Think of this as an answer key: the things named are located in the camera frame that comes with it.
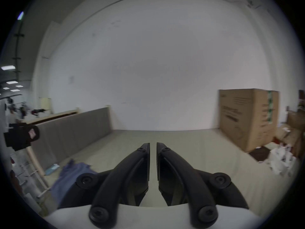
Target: ceiling light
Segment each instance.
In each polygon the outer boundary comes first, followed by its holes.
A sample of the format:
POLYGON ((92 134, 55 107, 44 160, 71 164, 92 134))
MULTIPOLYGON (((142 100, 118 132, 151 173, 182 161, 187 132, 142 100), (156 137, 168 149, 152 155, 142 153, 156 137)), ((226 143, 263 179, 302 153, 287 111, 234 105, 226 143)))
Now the ceiling light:
POLYGON ((1 69, 4 71, 13 70, 13 69, 15 69, 15 66, 13 66, 13 65, 2 66, 1 69))
POLYGON ((20 15, 18 16, 17 20, 19 20, 19 21, 20 21, 20 20, 22 19, 22 17, 23 17, 23 14, 24 14, 24 13, 23 13, 23 12, 21 12, 21 13, 20 13, 20 15))
POLYGON ((15 83, 18 83, 16 81, 11 81, 11 82, 6 82, 7 84, 15 84, 15 83))

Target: screw head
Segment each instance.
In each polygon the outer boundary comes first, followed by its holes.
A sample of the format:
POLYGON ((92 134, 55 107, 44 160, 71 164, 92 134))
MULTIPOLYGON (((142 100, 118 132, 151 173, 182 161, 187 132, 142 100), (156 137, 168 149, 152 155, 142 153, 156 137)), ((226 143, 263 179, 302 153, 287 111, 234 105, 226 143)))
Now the screw head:
POLYGON ((216 220, 218 212, 215 206, 204 206, 198 212, 198 218, 201 222, 207 223, 216 220))
POLYGON ((143 152, 143 153, 144 153, 146 150, 145 150, 143 147, 139 147, 139 148, 138 148, 138 151, 140 151, 140 152, 143 152))
POLYGON ((81 182, 82 182, 82 184, 89 184, 90 182, 92 182, 92 178, 91 177, 83 177, 81 182))
POLYGON ((109 218, 109 213, 103 207, 94 207, 90 210, 89 217, 95 222, 105 222, 109 218))
POLYGON ((217 176, 215 181, 217 181, 219 184, 224 184, 226 182, 226 178, 224 176, 217 176))
POLYGON ((165 148, 162 149, 162 151, 163 152, 170 151, 170 148, 169 147, 165 147, 165 148))

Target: cardboard box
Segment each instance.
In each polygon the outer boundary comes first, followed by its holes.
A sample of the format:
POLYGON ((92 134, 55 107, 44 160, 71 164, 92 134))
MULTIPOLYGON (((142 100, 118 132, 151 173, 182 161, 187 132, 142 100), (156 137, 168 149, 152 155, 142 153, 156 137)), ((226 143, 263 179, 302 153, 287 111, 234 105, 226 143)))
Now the cardboard box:
POLYGON ((260 89, 219 90, 220 129, 245 152, 272 141, 279 93, 260 89))
POLYGON ((282 143, 290 144, 292 154, 300 157, 304 151, 302 144, 302 135, 305 131, 305 112, 288 111, 286 124, 277 128, 275 137, 282 143))
POLYGON ((298 112, 288 111, 286 124, 292 128, 296 128, 301 132, 305 130, 305 111, 298 110, 298 112))

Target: clutter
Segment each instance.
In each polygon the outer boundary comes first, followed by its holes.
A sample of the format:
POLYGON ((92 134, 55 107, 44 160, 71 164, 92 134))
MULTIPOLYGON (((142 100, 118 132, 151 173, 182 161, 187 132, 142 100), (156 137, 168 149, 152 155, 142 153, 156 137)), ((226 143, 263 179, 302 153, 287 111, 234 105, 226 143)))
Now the clutter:
POLYGON ((59 178, 50 189, 51 195, 58 204, 60 204, 73 183, 76 182, 76 178, 83 173, 96 174, 95 171, 90 169, 90 165, 85 163, 75 164, 73 159, 63 167, 63 170, 59 174, 59 178))
POLYGON ((270 149, 265 146, 257 147, 249 153, 257 162, 263 163, 269 156, 270 149))
POLYGON ((275 174, 284 175, 288 172, 289 176, 292 176, 295 172, 296 157, 290 152, 291 146, 284 146, 281 143, 277 148, 270 151, 268 160, 270 168, 275 174))
POLYGON ((48 176, 48 175, 52 174, 55 170, 57 170, 58 167, 59 167, 58 164, 53 164, 50 168, 48 168, 45 171, 45 175, 48 176))
POLYGON ((291 145, 291 153, 295 157, 299 157, 301 154, 302 147, 302 129, 303 125, 301 121, 297 120, 298 114, 296 112, 289 111, 287 116, 287 124, 282 124, 279 128, 277 128, 275 132, 275 138, 279 142, 283 142, 285 144, 289 143, 291 145))
POLYGON ((219 90, 220 129, 245 152, 272 141, 279 92, 260 89, 219 90))

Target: white wall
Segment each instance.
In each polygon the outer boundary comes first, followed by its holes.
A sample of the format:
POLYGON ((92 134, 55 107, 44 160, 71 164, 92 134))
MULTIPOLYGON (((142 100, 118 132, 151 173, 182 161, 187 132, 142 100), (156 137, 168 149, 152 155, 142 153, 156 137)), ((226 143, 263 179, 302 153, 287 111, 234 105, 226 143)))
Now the white wall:
POLYGON ((278 84, 287 68, 266 52, 270 22, 253 24, 239 1, 124 0, 97 12, 105 0, 86 0, 54 34, 45 97, 54 112, 110 104, 115 129, 216 127, 218 89, 281 86, 284 112, 295 87, 278 84))

